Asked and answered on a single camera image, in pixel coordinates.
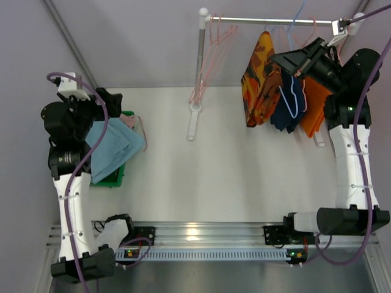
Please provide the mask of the pink trousers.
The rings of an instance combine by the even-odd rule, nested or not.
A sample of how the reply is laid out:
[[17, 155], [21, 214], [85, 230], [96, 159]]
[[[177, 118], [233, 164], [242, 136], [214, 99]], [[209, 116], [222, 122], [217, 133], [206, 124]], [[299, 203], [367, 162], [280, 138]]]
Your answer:
[[134, 112], [122, 112], [120, 114], [121, 121], [124, 122], [124, 124], [127, 125], [127, 127], [134, 129], [137, 125], [140, 126], [142, 135], [144, 138], [144, 148], [143, 151], [146, 151], [148, 148], [148, 140], [147, 135], [144, 128], [144, 122], [142, 121], [141, 117], [139, 115], [136, 115]]

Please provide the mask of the orange patterned trousers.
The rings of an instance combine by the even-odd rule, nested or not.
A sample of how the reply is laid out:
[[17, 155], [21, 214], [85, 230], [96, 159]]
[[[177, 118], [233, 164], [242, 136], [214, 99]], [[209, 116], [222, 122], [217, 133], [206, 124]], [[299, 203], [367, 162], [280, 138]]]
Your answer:
[[260, 34], [241, 78], [241, 90], [245, 121], [248, 128], [266, 123], [274, 113], [280, 100], [282, 71], [271, 62], [275, 54], [269, 32]]

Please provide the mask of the light blue trousers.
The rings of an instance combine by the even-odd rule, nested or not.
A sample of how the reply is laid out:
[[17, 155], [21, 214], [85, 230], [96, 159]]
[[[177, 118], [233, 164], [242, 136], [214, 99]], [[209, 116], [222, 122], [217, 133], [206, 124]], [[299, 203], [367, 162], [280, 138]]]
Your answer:
[[104, 180], [144, 146], [140, 134], [120, 118], [110, 118], [106, 133], [91, 156], [91, 183]]

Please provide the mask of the pink hanger of blue trousers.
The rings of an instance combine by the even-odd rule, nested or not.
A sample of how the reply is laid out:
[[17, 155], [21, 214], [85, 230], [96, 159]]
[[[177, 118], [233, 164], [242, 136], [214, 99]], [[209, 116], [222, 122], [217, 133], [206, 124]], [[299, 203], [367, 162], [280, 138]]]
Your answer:
[[201, 62], [200, 73], [196, 74], [195, 87], [189, 103], [200, 103], [207, 88], [219, 73], [232, 43], [238, 32], [238, 26], [231, 25], [223, 31], [220, 24], [208, 27], [207, 48]]

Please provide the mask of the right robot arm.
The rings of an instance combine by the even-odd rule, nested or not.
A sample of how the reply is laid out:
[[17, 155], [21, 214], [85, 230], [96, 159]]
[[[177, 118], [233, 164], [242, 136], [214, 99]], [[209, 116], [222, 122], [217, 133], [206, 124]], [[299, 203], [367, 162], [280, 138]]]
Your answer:
[[373, 190], [368, 150], [367, 92], [379, 79], [382, 60], [380, 53], [362, 48], [340, 65], [331, 57], [332, 48], [317, 38], [302, 49], [271, 56], [291, 77], [310, 77], [330, 91], [323, 112], [337, 163], [335, 207], [292, 212], [284, 222], [300, 233], [363, 236], [390, 222], [390, 212], [380, 209]]

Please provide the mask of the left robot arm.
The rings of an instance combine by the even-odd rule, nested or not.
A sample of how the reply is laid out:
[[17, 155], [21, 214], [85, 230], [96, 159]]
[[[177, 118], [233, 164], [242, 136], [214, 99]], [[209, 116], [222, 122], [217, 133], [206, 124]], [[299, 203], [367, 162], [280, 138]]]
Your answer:
[[87, 133], [94, 121], [120, 116], [122, 94], [97, 88], [94, 95], [57, 95], [60, 101], [48, 104], [40, 114], [49, 134], [48, 167], [60, 207], [60, 252], [51, 275], [65, 283], [85, 283], [113, 276], [115, 254], [134, 234], [131, 217], [116, 214], [95, 236], [89, 211], [92, 147], [86, 142]]

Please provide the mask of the pink hanger of orange trousers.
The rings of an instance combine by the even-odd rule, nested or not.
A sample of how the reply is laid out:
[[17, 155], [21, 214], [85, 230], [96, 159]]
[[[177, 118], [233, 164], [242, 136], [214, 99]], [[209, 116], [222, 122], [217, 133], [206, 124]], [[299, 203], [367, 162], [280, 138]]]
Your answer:
[[318, 28], [316, 19], [309, 18], [309, 27], [282, 27], [279, 29], [279, 40], [281, 41], [283, 49], [293, 50], [303, 48], [308, 45], [318, 35]]

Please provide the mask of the bright orange trousers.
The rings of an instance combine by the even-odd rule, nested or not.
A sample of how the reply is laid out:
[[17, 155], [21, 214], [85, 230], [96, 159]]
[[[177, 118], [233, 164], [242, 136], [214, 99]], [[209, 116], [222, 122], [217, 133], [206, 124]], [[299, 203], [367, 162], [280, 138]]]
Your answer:
[[326, 98], [332, 93], [309, 76], [304, 79], [304, 93], [307, 110], [300, 121], [300, 126], [307, 137], [312, 138], [320, 130], [324, 121], [324, 104]]

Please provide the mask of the navy blue trousers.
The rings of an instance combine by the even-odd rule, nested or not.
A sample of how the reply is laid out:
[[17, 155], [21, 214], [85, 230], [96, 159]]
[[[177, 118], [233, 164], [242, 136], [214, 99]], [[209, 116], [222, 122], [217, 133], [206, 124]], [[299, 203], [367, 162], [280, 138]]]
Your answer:
[[270, 122], [279, 131], [284, 129], [292, 133], [307, 110], [307, 102], [299, 79], [282, 71], [282, 86], [279, 87], [280, 98]]

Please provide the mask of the green plastic bin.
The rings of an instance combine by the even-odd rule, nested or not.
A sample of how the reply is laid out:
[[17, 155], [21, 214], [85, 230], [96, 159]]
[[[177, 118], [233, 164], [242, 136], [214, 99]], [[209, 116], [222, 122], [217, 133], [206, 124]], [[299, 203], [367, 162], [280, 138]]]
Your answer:
[[110, 174], [108, 177], [106, 177], [104, 180], [100, 181], [97, 184], [93, 184], [96, 186], [105, 186], [105, 187], [119, 187], [122, 182], [122, 176], [123, 176], [123, 169], [125, 164], [123, 164], [121, 167], [119, 167], [115, 172]]

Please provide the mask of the white metal clothes rack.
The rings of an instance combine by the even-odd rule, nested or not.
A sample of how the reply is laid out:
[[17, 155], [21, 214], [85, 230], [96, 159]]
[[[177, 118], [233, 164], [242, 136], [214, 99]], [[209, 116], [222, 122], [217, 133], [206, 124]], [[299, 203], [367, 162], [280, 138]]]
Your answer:
[[199, 113], [202, 110], [201, 99], [205, 92], [207, 85], [206, 80], [211, 77], [213, 62], [217, 59], [216, 51], [213, 52], [212, 57], [208, 57], [209, 53], [204, 52], [206, 29], [211, 27], [214, 19], [218, 23], [245, 23], [245, 24], [264, 24], [274, 26], [288, 26], [291, 29], [294, 25], [297, 26], [320, 26], [331, 27], [333, 38], [330, 44], [336, 45], [350, 35], [355, 35], [361, 25], [361, 22], [368, 17], [368, 14], [357, 12], [351, 19], [340, 18], [338, 20], [300, 20], [298, 16], [290, 19], [277, 18], [238, 18], [214, 16], [209, 14], [207, 8], [202, 7], [199, 10], [199, 40], [197, 50], [197, 69], [195, 76], [195, 86], [193, 93], [189, 99], [190, 120], [187, 133], [187, 140], [193, 141], [196, 137], [197, 122]]

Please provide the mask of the aluminium mounting rail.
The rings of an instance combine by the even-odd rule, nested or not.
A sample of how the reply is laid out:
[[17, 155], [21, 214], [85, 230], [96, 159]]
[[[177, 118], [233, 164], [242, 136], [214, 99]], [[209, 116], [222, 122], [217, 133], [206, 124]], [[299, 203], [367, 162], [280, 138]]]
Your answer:
[[[273, 248], [266, 245], [265, 229], [282, 223], [261, 222], [135, 222], [135, 227], [154, 227], [153, 248]], [[359, 248], [363, 236], [333, 236], [329, 248]], [[60, 225], [53, 225], [47, 248], [60, 247]]]

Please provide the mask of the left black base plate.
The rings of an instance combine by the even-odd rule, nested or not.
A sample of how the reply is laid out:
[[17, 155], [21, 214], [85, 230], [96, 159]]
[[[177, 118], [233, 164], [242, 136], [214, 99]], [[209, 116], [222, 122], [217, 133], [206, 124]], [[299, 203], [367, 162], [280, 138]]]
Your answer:
[[135, 238], [147, 238], [151, 242], [151, 246], [155, 244], [155, 226], [136, 226]]

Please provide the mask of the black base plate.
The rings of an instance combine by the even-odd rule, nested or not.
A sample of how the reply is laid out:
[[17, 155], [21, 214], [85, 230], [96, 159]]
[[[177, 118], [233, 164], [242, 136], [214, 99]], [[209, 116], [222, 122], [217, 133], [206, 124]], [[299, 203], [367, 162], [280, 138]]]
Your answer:
[[155, 226], [136, 226], [135, 238], [147, 238], [151, 242], [151, 246], [155, 244]]
[[283, 225], [268, 225], [263, 227], [266, 245], [314, 245], [315, 236], [313, 233], [290, 230]]

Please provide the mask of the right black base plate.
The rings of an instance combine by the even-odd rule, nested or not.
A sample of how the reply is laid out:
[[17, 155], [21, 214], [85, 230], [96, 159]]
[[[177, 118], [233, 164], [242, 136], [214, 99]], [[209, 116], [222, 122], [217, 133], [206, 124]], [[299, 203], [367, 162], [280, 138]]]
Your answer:
[[314, 245], [315, 236], [313, 233], [290, 230], [283, 225], [268, 225], [263, 227], [266, 245]]

